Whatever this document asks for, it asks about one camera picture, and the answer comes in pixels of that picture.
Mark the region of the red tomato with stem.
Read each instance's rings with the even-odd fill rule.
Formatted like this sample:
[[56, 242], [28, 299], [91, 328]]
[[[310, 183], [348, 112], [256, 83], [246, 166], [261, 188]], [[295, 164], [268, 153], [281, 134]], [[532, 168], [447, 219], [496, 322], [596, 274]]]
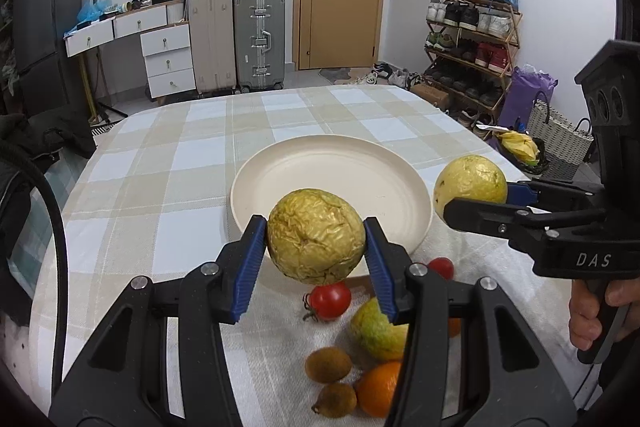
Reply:
[[332, 322], [341, 317], [352, 303], [352, 292], [344, 282], [316, 286], [303, 298], [304, 320]]

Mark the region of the black jacket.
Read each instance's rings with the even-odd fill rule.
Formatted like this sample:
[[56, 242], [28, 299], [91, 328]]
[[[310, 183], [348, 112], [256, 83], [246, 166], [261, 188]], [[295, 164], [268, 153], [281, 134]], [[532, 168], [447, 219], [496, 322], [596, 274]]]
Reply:
[[95, 151], [88, 118], [77, 110], [1, 118], [1, 258], [22, 285], [35, 287], [49, 245], [65, 253], [68, 184]]

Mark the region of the wooden shoe rack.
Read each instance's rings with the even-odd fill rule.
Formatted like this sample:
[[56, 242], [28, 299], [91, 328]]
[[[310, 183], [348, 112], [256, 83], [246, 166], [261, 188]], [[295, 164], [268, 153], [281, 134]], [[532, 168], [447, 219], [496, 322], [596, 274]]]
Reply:
[[424, 80], [497, 121], [521, 49], [523, 14], [495, 0], [427, 0]]

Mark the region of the black refrigerator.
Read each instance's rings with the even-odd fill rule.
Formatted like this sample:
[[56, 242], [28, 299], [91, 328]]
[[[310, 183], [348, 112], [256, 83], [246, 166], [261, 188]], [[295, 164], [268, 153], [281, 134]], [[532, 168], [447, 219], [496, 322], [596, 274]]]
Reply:
[[28, 116], [58, 107], [89, 114], [78, 62], [63, 40], [80, 8], [81, 0], [13, 0], [17, 92]]

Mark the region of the green-yellow passion fruit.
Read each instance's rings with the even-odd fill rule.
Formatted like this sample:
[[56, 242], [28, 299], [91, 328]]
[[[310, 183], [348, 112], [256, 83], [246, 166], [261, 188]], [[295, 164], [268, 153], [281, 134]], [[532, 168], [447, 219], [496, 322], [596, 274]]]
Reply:
[[357, 346], [371, 358], [379, 362], [402, 360], [408, 325], [390, 323], [378, 305], [378, 298], [372, 297], [359, 307], [349, 328]]

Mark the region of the woven basket bag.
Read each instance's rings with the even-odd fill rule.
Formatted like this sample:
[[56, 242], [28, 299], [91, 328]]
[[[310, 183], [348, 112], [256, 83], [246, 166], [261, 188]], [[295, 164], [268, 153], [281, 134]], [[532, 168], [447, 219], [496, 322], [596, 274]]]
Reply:
[[573, 124], [555, 110], [544, 91], [538, 91], [527, 123], [527, 131], [544, 142], [544, 158], [548, 167], [544, 179], [572, 181], [593, 142], [592, 124], [582, 118]]

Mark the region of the cream round plate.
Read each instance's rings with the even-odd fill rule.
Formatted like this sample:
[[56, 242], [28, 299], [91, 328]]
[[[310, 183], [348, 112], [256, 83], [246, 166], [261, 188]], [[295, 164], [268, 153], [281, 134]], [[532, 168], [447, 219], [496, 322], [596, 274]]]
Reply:
[[268, 216], [283, 196], [302, 188], [345, 199], [362, 219], [375, 217], [409, 255], [431, 228], [430, 192], [408, 161], [380, 144], [334, 134], [273, 143], [247, 159], [230, 188], [236, 228], [242, 231], [254, 215]]

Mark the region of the orange tangerine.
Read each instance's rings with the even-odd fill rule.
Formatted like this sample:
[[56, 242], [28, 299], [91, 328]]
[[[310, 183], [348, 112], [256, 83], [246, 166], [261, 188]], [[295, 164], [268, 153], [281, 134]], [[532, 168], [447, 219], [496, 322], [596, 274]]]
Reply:
[[392, 408], [401, 369], [399, 361], [378, 365], [364, 373], [355, 384], [360, 409], [375, 418], [386, 418]]
[[449, 338], [456, 338], [461, 333], [461, 320], [460, 319], [449, 319], [448, 320], [448, 335]]

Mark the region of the yellow bananas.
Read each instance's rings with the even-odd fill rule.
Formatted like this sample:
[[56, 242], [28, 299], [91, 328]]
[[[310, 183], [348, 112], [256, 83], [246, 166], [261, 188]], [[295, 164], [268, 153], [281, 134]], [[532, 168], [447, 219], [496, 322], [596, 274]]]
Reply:
[[509, 130], [500, 133], [498, 140], [500, 145], [518, 161], [529, 166], [538, 165], [539, 148], [528, 134]]

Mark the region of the wrinkled yellow passion fruit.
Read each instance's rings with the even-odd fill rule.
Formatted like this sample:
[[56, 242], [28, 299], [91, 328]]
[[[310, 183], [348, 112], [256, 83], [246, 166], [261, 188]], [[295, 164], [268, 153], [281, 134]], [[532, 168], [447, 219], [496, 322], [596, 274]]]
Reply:
[[283, 275], [324, 286], [345, 280], [359, 265], [366, 232], [345, 199], [302, 188], [283, 196], [270, 211], [267, 243], [270, 259]]

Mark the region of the white drawer desk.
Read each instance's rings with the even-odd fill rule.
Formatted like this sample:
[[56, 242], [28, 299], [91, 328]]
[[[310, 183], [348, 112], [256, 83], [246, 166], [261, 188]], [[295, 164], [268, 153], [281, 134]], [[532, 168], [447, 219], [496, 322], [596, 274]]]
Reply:
[[98, 98], [142, 93], [159, 100], [195, 90], [182, 0], [97, 20], [71, 31], [64, 43], [69, 57], [88, 62]]

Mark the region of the beige suitcase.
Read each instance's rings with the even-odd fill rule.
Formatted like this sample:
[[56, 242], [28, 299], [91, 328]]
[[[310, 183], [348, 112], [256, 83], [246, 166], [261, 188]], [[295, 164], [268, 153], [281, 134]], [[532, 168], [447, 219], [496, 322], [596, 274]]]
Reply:
[[191, 53], [199, 94], [236, 87], [233, 0], [189, 0]]

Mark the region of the smooth yellow passion fruit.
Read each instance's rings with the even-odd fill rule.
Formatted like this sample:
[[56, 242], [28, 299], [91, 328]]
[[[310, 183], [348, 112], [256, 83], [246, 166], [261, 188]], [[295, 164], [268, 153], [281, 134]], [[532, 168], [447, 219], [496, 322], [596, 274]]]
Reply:
[[440, 219], [445, 206], [455, 198], [504, 204], [508, 182], [502, 170], [484, 156], [462, 156], [450, 161], [435, 182], [434, 208]]

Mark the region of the checkered tablecloth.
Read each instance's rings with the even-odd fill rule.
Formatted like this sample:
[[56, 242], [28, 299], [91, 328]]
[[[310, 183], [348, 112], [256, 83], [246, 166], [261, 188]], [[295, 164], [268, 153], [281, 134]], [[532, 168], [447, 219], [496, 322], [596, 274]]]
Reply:
[[[416, 246], [427, 222], [427, 202], [411, 195], [398, 161], [378, 154], [315, 154], [320, 139], [344, 135], [378, 143], [408, 162], [433, 198], [449, 161], [480, 155], [509, 181], [523, 173], [457, 121], [406, 90], [393, 87], [319, 87], [237, 94], [171, 104], [134, 114], [102, 139], [63, 210], [68, 256], [68, 327], [64, 371], [116, 297], [137, 275], [154, 282], [178, 279], [216, 259], [235, 241], [248, 217], [265, 217], [298, 188], [340, 195], [361, 218], [378, 219], [394, 243]], [[447, 257], [457, 281], [492, 277], [506, 291], [548, 351], [570, 396], [588, 366], [568, 341], [570, 283], [536, 277], [529, 257], [505, 241], [458, 233], [433, 217], [414, 260]], [[369, 297], [367, 279], [351, 280], [352, 306], [340, 321], [304, 321], [308, 286], [285, 277], [270, 259], [259, 272], [248, 311], [222, 326], [233, 392], [245, 426], [383, 426], [356, 411], [329, 419], [311, 410], [321, 386], [305, 374], [309, 353], [326, 346], [349, 352], [356, 381], [370, 364], [349, 336], [349, 320]], [[44, 256], [29, 326], [30, 395], [40, 410], [51, 403], [56, 312], [53, 245]]]

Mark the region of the brown longan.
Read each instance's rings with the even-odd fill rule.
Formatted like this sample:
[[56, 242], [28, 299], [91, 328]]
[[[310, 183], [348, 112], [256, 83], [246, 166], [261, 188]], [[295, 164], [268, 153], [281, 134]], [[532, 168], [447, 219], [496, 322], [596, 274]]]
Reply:
[[342, 349], [325, 347], [312, 352], [305, 361], [305, 373], [315, 383], [333, 384], [352, 370], [352, 359]]
[[342, 418], [357, 407], [355, 389], [349, 384], [333, 383], [322, 388], [311, 410], [327, 418]]

